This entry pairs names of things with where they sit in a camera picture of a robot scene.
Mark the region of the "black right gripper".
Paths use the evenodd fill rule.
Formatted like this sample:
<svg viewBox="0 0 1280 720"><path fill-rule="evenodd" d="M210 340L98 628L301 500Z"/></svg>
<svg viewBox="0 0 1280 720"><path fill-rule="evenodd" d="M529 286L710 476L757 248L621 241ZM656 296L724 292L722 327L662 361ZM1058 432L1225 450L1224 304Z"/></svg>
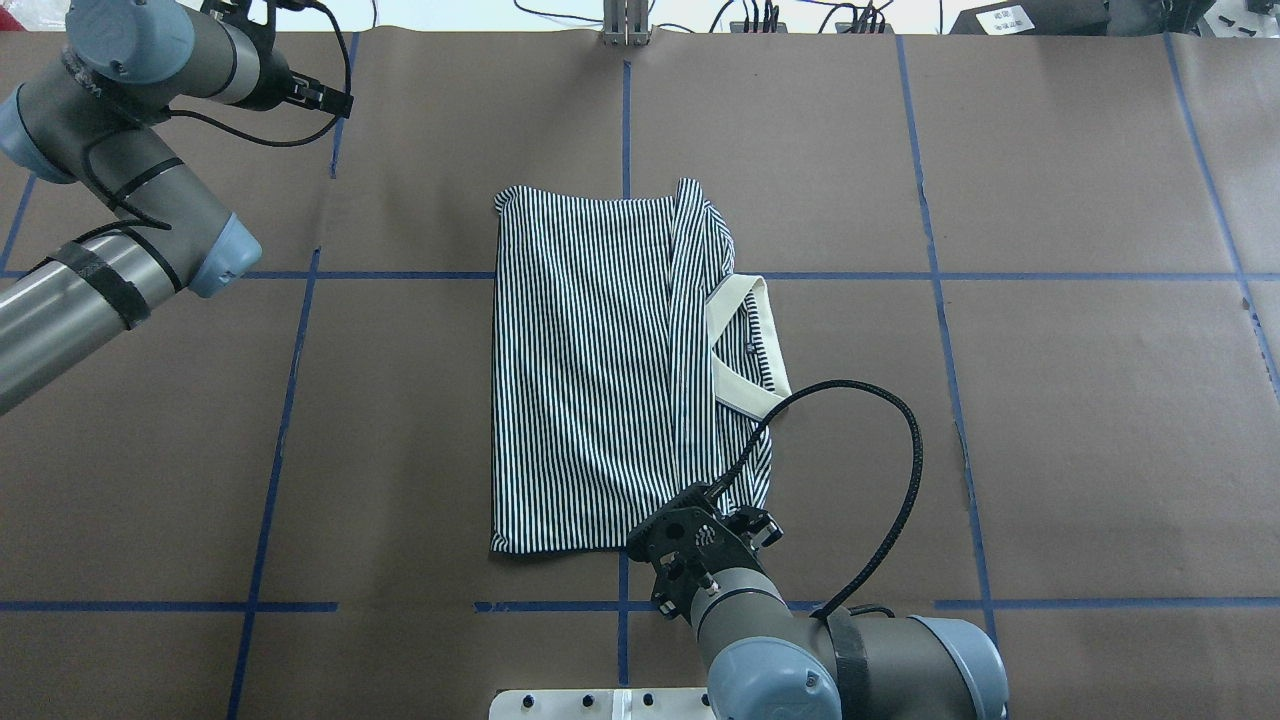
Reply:
<svg viewBox="0 0 1280 720"><path fill-rule="evenodd" d="M650 602L667 620L690 620L695 594L721 589L716 574L735 568L763 571L760 550L785 533L764 509L745 505L723 512L723 482L698 482L680 491L626 536L626 555L655 573Z"/></svg>

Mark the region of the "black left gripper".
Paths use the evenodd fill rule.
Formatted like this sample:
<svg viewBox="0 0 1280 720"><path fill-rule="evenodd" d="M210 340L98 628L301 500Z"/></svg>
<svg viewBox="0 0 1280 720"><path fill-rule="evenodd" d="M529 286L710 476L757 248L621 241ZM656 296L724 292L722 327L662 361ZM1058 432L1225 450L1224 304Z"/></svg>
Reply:
<svg viewBox="0 0 1280 720"><path fill-rule="evenodd" d="M233 108L266 111L282 104L349 119L355 97L291 69L276 49L276 12L319 10L320 1L269 1L264 23L250 19L251 1L204 1L200 12L218 20L232 46L232 69L210 99Z"/></svg>

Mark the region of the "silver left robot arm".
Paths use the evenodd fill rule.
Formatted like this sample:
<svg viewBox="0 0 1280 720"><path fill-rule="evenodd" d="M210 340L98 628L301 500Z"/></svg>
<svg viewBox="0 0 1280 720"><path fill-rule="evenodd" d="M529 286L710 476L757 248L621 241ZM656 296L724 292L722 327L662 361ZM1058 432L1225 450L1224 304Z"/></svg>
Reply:
<svg viewBox="0 0 1280 720"><path fill-rule="evenodd" d="M349 118L353 63L321 1L73 1L67 44L3 102L3 154L35 178L84 186L113 215L67 241L3 291L3 398L10 411L183 292L210 299L250 272L262 249L250 229L160 137L186 118L261 147L271 141L179 97L328 115L311 143ZM332 24L340 86L294 69L276 47L276 13L314 10Z"/></svg>

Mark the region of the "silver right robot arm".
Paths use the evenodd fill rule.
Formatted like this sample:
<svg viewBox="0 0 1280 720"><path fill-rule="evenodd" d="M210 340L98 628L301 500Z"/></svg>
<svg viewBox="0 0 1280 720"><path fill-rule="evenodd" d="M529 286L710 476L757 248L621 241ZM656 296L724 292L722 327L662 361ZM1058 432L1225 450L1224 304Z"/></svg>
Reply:
<svg viewBox="0 0 1280 720"><path fill-rule="evenodd" d="M782 536L758 507L722 512L696 483L626 537L650 601L692 629L718 719L1005 719L1004 660L977 625L840 606L796 615L759 552Z"/></svg>

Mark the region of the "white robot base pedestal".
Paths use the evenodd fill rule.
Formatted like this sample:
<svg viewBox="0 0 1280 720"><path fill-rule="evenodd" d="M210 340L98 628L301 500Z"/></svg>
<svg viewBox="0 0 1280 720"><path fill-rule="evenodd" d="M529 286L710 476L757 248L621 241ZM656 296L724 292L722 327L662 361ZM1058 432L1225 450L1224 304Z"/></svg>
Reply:
<svg viewBox="0 0 1280 720"><path fill-rule="evenodd" d="M701 687L502 691L489 719L714 719Z"/></svg>

